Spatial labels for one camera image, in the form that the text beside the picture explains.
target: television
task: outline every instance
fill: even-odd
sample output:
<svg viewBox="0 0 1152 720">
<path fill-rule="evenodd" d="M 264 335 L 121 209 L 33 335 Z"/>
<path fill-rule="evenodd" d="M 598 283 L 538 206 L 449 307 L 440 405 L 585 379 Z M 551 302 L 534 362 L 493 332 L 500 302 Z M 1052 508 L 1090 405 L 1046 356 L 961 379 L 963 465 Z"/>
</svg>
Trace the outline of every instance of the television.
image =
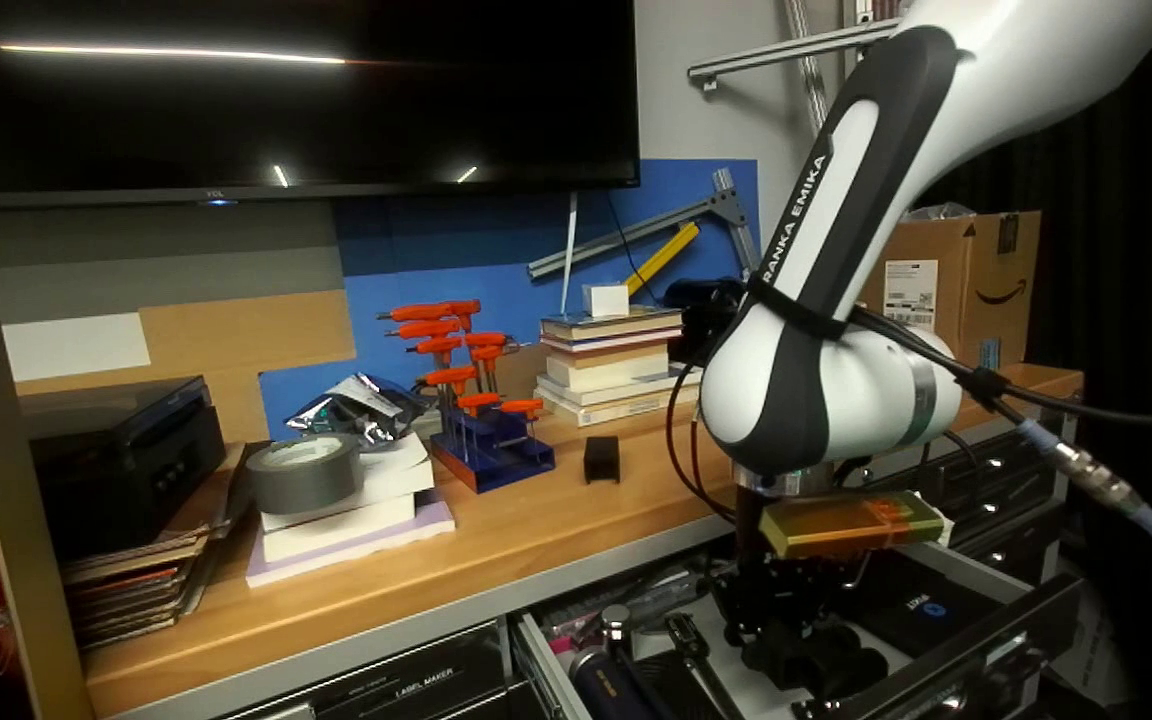
<svg viewBox="0 0 1152 720">
<path fill-rule="evenodd" d="M 633 0 L 0 0 L 0 209 L 634 171 Z"/>
</svg>

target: wooden countertop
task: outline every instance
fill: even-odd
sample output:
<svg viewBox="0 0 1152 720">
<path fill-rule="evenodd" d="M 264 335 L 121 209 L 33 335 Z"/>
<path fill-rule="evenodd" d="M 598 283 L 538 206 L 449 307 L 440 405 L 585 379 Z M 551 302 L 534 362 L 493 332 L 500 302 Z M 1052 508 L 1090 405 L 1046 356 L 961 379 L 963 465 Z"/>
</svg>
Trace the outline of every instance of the wooden countertop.
<svg viewBox="0 0 1152 720">
<path fill-rule="evenodd" d="M 1009 377 L 1046 396 L 1081 390 L 1081 374 L 1058 370 L 1013 370 Z M 988 419 L 981 410 L 963 410 L 961 416 L 961 426 L 981 419 Z M 534 435 L 556 449 L 556 474 L 484 496 L 443 480 L 457 514 L 453 536 L 376 554 L 286 586 L 250 591 L 245 586 L 250 531 L 234 536 L 193 615 L 176 629 L 88 651 L 95 717 L 121 717 L 704 516 L 704 503 L 690 499 L 669 465 L 655 416 L 594 426 L 594 434 L 621 435 L 621 484 L 585 484 L 585 434 L 538 419 Z M 682 426 L 676 426 L 676 449 L 687 465 L 690 444 Z M 733 496 L 733 465 L 704 434 L 700 475 L 720 496 Z"/>
</svg>

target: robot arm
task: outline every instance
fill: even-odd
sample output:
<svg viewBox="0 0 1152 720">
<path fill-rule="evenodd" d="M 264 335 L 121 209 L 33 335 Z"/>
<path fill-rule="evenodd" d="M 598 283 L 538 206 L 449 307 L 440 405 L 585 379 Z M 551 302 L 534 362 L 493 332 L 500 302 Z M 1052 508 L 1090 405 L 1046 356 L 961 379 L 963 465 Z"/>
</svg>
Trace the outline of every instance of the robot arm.
<svg viewBox="0 0 1152 720">
<path fill-rule="evenodd" d="M 704 370 L 716 444 L 770 480 L 943 434 L 956 379 L 849 329 L 865 277 L 932 179 L 1081 112 L 1146 50 L 1152 0 L 916 0 L 840 89 Z"/>
</svg>

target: shelf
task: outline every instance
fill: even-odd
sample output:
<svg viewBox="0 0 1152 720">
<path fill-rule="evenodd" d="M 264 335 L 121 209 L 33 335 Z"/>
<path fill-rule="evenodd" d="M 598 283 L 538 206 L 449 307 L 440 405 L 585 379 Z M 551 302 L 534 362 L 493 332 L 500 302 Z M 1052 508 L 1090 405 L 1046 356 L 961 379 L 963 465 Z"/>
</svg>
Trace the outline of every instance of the shelf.
<svg viewBox="0 0 1152 720">
<path fill-rule="evenodd" d="M 1081 374 L 1058 370 L 1013 370 L 1009 377 L 1052 396 L 1081 390 Z M 988 426 L 988 411 L 963 410 L 961 429 L 972 426 Z M 459 484 L 443 475 L 459 522 L 457 536 L 260 591 L 245 586 L 250 536 L 234 540 L 189 620 L 88 656 L 95 711 L 222 711 L 724 531 L 676 480 L 655 419 L 621 419 L 594 434 L 621 435 L 621 484 L 574 475 L 580 429 L 534 426 L 534 435 L 556 449 L 556 474 L 484 496 L 457 492 Z M 733 465 L 713 440 L 700 440 L 700 469 L 708 489 L 733 496 Z"/>
</svg>

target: drawer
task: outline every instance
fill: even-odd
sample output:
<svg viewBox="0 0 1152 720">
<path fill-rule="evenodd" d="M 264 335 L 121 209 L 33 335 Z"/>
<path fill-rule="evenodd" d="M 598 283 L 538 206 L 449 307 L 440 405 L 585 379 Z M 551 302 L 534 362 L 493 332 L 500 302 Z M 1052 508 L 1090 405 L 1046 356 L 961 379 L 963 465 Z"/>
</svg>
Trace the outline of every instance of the drawer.
<svg viewBox="0 0 1152 720">
<path fill-rule="evenodd" d="M 1064 503 L 1038 503 L 1003 516 L 988 531 L 956 540 L 950 547 L 1023 586 L 1038 586 L 1043 575 L 1055 571 L 1058 531 L 1064 531 Z"/>
<path fill-rule="evenodd" d="M 390 651 L 339 676 L 229 711 L 229 720 L 495 720 L 556 717 L 505 620 Z"/>
<path fill-rule="evenodd" d="M 946 547 L 911 543 L 893 554 L 896 563 L 885 570 L 900 582 L 909 575 L 935 575 L 935 590 L 903 586 L 900 591 L 874 590 L 893 604 L 866 604 L 865 611 L 855 604 L 840 604 L 840 626 L 849 637 L 855 637 L 855 656 L 878 661 L 878 680 L 853 690 L 837 702 L 815 702 L 812 690 L 791 683 L 770 671 L 750 668 L 768 656 L 750 647 L 727 645 L 727 620 L 716 600 L 716 591 L 704 591 L 676 608 L 655 608 L 655 615 L 641 615 L 626 626 L 626 647 L 633 656 L 626 676 L 624 668 L 610 671 L 610 680 L 626 680 L 626 690 L 641 690 L 644 709 L 671 706 L 680 696 L 690 696 L 682 709 L 695 720 L 727 720 L 727 717 L 794 717 L 794 720 L 828 720 L 828 717 L 893 717 L 893 720 L 918 720 L 918 717 L 950 717 L 963 709 L 976 709 L 972 717 L 1018 717 L 1037 702 L 1038 668 L 1046 656 L 1064 651 L 1071 642 L 1071 620 L 1081 604 L 1081 582 L 1055 575 L 1038 590 L 1003 575 L 981 559 L 969 559 Z M 585 620 L 594 626 L 594 611 L 588 604 L 591 591 L 573 591 L 551 604 L 538 604 L 522 615 L 516 615 L 516 633 L 529 637 L 529 651 L 534 666 L 545 666 L 545 683 L 551 706 L 564 709 L 564 717 L 616 717 L 594 696 L 588 709 L 588 693 L 580 690 L 580 656 L 588 647 L 573 647 L 573 626 Z M 932 608 L 932 600 L 946 604 L 941 611 L 969 611 L 969 604 L 956 604 L 961 596 L 972 596 L 972 615 L 961 615 L 946 633 L 932 633 L 923 645 L 900 637 L 900 615 L 916 608 L 916 596 Z M 669 629 L 669 615 L 687 615 L 687 629 L 700 633 L 704 656 L 682 651 L 676 633 Z M 828 645 L 798 645 L 798 637 L 784 637 L 775 651 L 825 651 L 821 668 L 840 668 L 837 656 L 828 661 Z"/>
</svg>

